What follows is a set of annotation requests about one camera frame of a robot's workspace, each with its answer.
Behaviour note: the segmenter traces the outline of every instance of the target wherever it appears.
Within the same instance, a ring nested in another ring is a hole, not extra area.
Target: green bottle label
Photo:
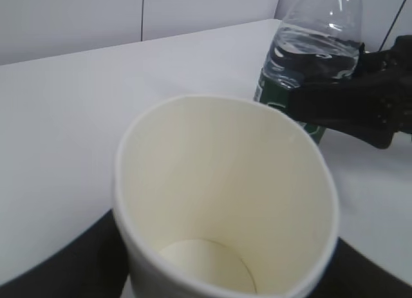
[[[278,86],[263,74],[260,74],[259,82],[254,96],[256,102],[276,108],[283,113],[286,113],[286,106],[288,104],[288,90]],[[325,132],[324,127],[314,126],[303,122],[298,122],[303,129],[313,138],[318,144]]]

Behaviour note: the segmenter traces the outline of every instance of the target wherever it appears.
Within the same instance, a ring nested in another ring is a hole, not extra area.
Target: cup rim
[[[172,264],[168,263],[161,255],[153,250],[148,243],[143,239],[143,237],[138,233],[138,229],[133,225],[131,217],[129,216],[126,208],[126,203],[123,199],[122,185],[120,183],[120,178],[122,177],[122,155],[126,147],[126,143],[135,129],[136,125],[140,123],[147,115],[151,114],[153,111],[159,107],[165,106],[169,103],[177,102],[185,98],[208,98],[216,100],[229,100],[232,102],[241,102],[244,104],[249,104],[251,106],[257,106],[267,111],[277,111],[277,114],[287,120],[290,124],[290,127],[293,127],[300,132],[305,138],[306,142],[312,146],[313,152],[316,154],[317,159],[321,162],[321,167],[326,175],[326,182],[328,188],[330,189],[330,196],[332,200],[332,224],[330,228],[330,233],[322,254],[313,267],[306,273],[306,275],[296,283],[296,285],[285,294],[274,294],[274,295],[261,295],[258,293],[242,293],[236,292],[234,290],[228,290],[225,288],[220,288],[203,281],[199,281],[189,275],[184,274],[179,269],[175,268]],[[142,114],[138,115],[127,128],[126,132],[120,140],[116,155],[115,155],[115,171],[114,171],[114,185],[113,185],[113,212],[115,215],[116,223],[118,227],[123,227],[124,234],[134,244],[134,247],[137,248],[142,255],[148,259],[156,269],[161,271],[161,273],[166,276],[166,278],[172,280],[176,284],[182,284],[187,288],[190,288],[194,292],[201,292],[204,295],[209,297],[219,297],[219,298],[294,298],[300,297],[302,293],[306,292],[311,285],[318,281],[320,276],[322,276],[324,269],[329,263],[330,258],[332,257],[338,239],[338,229],[339,229],[339,200],[337,195],[337,189],[332,178],[332,174],[318,148],[316,143],[312,140],[310,135],[304,131],[294,120],[286,116],[284,113],[280,112],[277,109],[268,107],[264,104],[254,102],[251,100],[245,100],[242,98],[236,97],[223,97],[217,95],[180,95],[178,97],[168,98],[149,109],[145,110]]]

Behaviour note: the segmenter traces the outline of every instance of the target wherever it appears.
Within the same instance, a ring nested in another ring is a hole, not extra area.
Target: cup bottom
[[[256,293],[247,266],[235,252],[219,243],[204,239],[183,240],[165,247],[160,254],[199,281],[237,292]]]

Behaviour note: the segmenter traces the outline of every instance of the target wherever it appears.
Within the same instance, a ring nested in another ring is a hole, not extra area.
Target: white paper cup
[[[137,297],[306,297],[337,241],[317,146],[244,100],[179,97],[135,120],[114,206]]]

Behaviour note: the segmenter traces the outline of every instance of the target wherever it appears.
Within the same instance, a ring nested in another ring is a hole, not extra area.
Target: water
[[[254,100],[285,112],[288,90],[349,79],[358,63],[358,48],[357,42],[283,24],[270,46]],[[299,124],[319,143],[323,127]]]
[[[276,33],[263,73],[286,89],[350,78],[358,63],[358,48],[356,42],[285,25]]]

